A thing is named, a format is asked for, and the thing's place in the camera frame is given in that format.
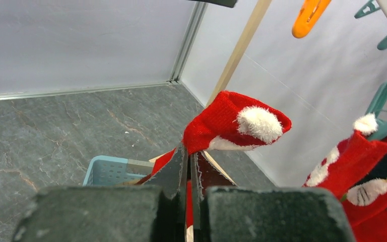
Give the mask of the red santa pattern sock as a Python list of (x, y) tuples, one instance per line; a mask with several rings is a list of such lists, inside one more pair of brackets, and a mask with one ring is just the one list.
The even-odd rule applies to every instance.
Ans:
[(281, 111), (246, 95), (221, 91), (185, 128), (189, 155), (206, 150), (250, 151), (276, 142), (292, 127)]

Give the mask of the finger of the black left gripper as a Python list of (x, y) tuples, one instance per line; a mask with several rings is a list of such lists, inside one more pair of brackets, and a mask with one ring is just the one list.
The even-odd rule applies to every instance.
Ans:
[(238, 2), (238, 0), (190, 0), (190, 1), (203, 2), (203, 3), (223, 6), (227, 8), (234, 8), (236, 3)]

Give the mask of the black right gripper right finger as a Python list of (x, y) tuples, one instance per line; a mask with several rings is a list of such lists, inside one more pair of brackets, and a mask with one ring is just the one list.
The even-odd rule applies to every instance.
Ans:
[(202, 153), (190, 157), (193, 241), (354, 241), (339, 200), (321, 188), (241, 188)]

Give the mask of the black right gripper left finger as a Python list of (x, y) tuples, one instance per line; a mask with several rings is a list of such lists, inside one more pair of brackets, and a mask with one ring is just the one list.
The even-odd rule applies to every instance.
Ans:
[(180, 144), (141, 185), (44, 188), (12, 241), (186, 241), (186, 176)]

